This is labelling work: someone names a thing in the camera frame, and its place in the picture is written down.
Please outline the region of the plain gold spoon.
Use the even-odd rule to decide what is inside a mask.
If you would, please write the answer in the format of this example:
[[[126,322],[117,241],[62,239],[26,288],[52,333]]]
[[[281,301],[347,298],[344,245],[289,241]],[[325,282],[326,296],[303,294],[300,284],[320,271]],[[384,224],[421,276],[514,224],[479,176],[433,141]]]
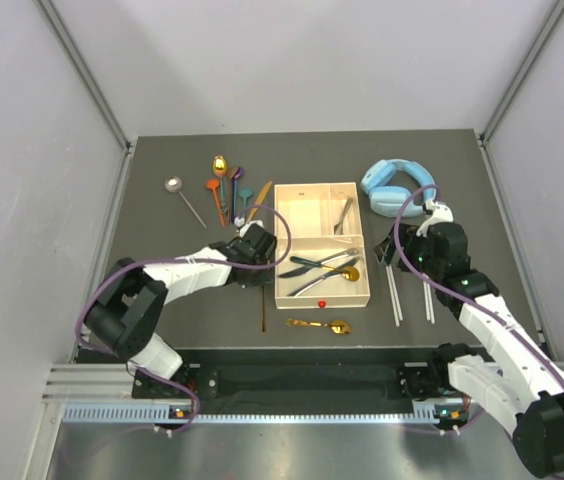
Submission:
[[[260,319],[260,331],[262,334],[266,333],[266,288],[261,287],[261,319]]]

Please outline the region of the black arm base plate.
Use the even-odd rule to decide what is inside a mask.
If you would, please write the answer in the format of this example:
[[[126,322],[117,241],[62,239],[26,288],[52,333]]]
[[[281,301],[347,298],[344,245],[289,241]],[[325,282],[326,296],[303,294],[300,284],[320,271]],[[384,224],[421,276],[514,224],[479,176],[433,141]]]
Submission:
[[[380,364],[218,364],[185,365],[171,376],[204,403],[262,405],[277,399],[309,402],[351,396],[384,400],[426,400],[460,394],[424,365]]]

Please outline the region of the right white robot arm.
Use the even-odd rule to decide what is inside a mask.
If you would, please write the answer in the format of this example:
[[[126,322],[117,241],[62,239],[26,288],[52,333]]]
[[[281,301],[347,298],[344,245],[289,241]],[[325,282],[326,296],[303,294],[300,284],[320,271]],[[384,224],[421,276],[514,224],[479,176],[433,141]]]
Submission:
[[[435,289],[498,366],[492,370],[465,344],[443,344],[429,360],[431,388],[475,399],[510,436],[532,475],[563,479],[564,371],[530,339],[491,279],[472,267],[464,229],[449,221],[396,223],[375,253]]]

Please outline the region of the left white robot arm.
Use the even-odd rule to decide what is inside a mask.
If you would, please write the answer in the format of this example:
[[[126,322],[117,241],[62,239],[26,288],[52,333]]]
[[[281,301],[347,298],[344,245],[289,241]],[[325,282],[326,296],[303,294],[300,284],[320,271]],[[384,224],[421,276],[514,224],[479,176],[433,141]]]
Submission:
[[[216,242],[167,262],[118,261],[84,314],[83,324],[118,359],[154,375],[167,396],[188,387],[181,356],[157,333],[163,307],[200,290],[237,283],[261,286],[271,278],[275,235],[259,221],[228,242]]]

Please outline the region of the ornate gold spoon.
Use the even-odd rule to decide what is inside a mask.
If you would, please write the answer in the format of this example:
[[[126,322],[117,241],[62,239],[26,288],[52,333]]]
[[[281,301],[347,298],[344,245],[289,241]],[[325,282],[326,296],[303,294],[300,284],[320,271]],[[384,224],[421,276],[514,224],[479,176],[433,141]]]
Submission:
[[[306,321],[300,319],[287,319],[286,325],[289,327],[315,327],[327,328],[336,335],[349,335],[352,333],[352,327],[346,321],[336,320],[331,323]]]

